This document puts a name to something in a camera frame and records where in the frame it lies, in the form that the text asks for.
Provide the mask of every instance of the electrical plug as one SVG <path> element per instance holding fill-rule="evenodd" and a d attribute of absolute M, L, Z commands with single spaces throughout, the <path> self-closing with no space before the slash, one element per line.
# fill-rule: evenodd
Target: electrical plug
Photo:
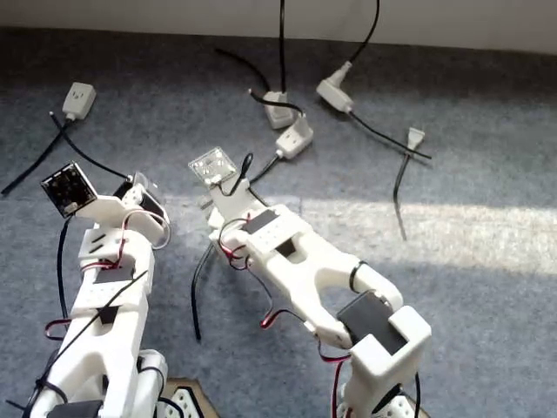
<path fill-rule="evenodd" d="M 414 151 L 423 142 L 426 133 L 416 128 L 408 130 L 408 148 Z"/>
<path fill-rule="evenodd" d="M 352 99 L 340 89 L 346 74 L 352 68 L 350 61 L 346 61 L 342 67 L 336 70 L 329 78 L 319 83 L 317 93 L 337 111 L 350 113 L 354 107 Z"/>
<path fill-rule="evenodd" d="M 85 119 L 96 96 L 92 85 L 77 82 L 72 84 L 62 106 L 66 118 L 70 120 Z"/>
<path fill-rule="evenodd" d="M 313 129 L 307 118 L 301 115 L 294 124 L 278 137 L 277 155 L 280 158 L 293 159 L 300 154 L 313 140 Z"/>
<path fill-rule="evenodd" d="M 264 96 L 264 100 L 269 102 L 288 103 L 286 93 L 280 91 L 268 91 Z M 270 104 L 265 105 L 265 113 L 269 118 L 272 129 L 286 128 L 294 123 L 296 116 L 292 109 L 287 107 L 273 106 Z"/>

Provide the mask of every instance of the white wall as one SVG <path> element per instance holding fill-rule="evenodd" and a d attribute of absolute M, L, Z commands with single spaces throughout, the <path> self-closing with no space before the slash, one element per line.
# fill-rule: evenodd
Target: white wall
<path fill-rule="evenodd" d="M 361 40 L 374 0 L 286 0 L 288 37 Z M 375 42 L 557 54 L 557 0 L 383 0 Z M 4 0 L 0 25 L 273 37 L 279 0 Z"/>

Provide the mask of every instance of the gray carpet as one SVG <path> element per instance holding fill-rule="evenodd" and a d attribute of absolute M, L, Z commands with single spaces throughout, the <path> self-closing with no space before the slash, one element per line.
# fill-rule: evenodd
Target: gray carpet
<path fill-rule="evenodd" d="M 215 46 L 241 52 L 278 88 L 271 39 L 0 32 L 2 183 L 50 142 L 47 112 L 61 108 L 71 81 L 94 84 L 97 101 L 73 139 L 120 171 L 148 173 L 165 190 L 174 222 L 171 245 L 157 254 L 143 347 L 162 352 L 171 375 L 199 378 L 224 417 L 328 416 L 332 367 L 294 320 L 259 329 L 266 301 L 249 275 L 218 262 L 206 270 L 198 293 L 202 344 L 193 335 L 189 285 L 206 228 L 196 207 L 203 188 L 187 163 L 220 145 L 238 162 L 254 152 L 255 172 L 277 137 L 245 94 L 257 79 L 216 56 Z M 401 156 L 314 93 L 353 48 L 287 43 L 290 98 L 307 110 L 315 143 L 277 166 L 258 191 L 368 260 L 430 322 L 433 344 L 420 375 L 432 416 L 557 416 L 557 57 L 383 45 L 361 57 L 345 84 L 360 116 L 401 139 L 410 125 L 424 129 L 423 151 L 434 156 L 406 172 L 403 243 L 391 203 Z M 24 401 L 55 348 L 42 332 L 59 316 L 55 258 L 63 221 L 38 181 L 70 159 L 99 192 L 115 190 L 117 179 L 61 145 L 0 199 L 2 398 Z M 89 224 L 70 226 L 69 301 Z M 324 302 L 338 309 L 349 298 L 329 290 Z M 18 413 L 0 404 L 0 416 Z"/>

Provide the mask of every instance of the white power strip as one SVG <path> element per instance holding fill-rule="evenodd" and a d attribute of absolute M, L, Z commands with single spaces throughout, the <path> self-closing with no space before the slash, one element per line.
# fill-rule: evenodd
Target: white power strip
<path fill-rule="evenodd" d="M 198 404 L 194 401 L 190 390 L 187 388 L 177 389 L 172 396 L 172 401 L 182 408 L 184 418 L 202 418 L 203 413 L 198 409 Z M 167 406 L 164 416 L 165 418 L 178 418 L 179 414 L 173 407 Z"/>

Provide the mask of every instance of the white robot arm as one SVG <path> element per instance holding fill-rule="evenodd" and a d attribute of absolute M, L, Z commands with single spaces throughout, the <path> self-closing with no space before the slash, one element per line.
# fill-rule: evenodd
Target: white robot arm
<path fill-rule="evenodd" d="M 211 194 L 208 223 L 215 247 L 271 280 L 313 335 L 350 350 L 352 377 L 342 413 L 360 418 L 388 410 L 389 416 L 407 418 L 406 397 L 397 394 L 418 372 L 431 328 L 404 306 L 396 286 L 342 253 L 286 206 L 267 206 L 219 148 L 190 167 Z M 326 287 L 349 288 L 358 296 L 335 318 L 320 302 Z"/>
<path fill-rule="evenodd" d="M 153 248 L 170 238 L 170 221 L 154 185 L 138 173 L 117 196 L 99 196 L 71 163 L 42 186 L 63 216 L 96 224 L 85 232 L 79 251 L 84 277 L 70 325 L 23 416 L 152 418 L 167 366 L 163 355 L 139 347 Z M 163 408 L 158 417 L 164 417 Z"/>

